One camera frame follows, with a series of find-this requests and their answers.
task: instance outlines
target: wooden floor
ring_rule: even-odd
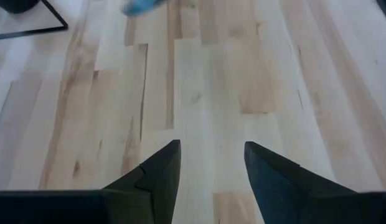
[[[386,189],[386,18],[374,0],[51,0],[68,32],[0,40],[0,189],[94,189],[182,141],[174,223],[263,223],[255,141]],[[0,32],[56,25],[39,5]]]

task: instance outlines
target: light maple floor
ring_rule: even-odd
[[[68,32],[0,40],[0,189],[104,187],[182,141],[174,223],[261,223],[255,141],[386,189],[386,18],[373,0],[51,0]],[[40,5],[0,32],[51,26]]]

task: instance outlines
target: wood grain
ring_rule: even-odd
[[[124,0],[50,2],[69,31],[0,41],[0,190],[101,188],[173,139],[173,223],[263,223],[245,141],[386,190],[373,0],[177,0],[134,18]],[[53,22],[0,12],[0,32]]]

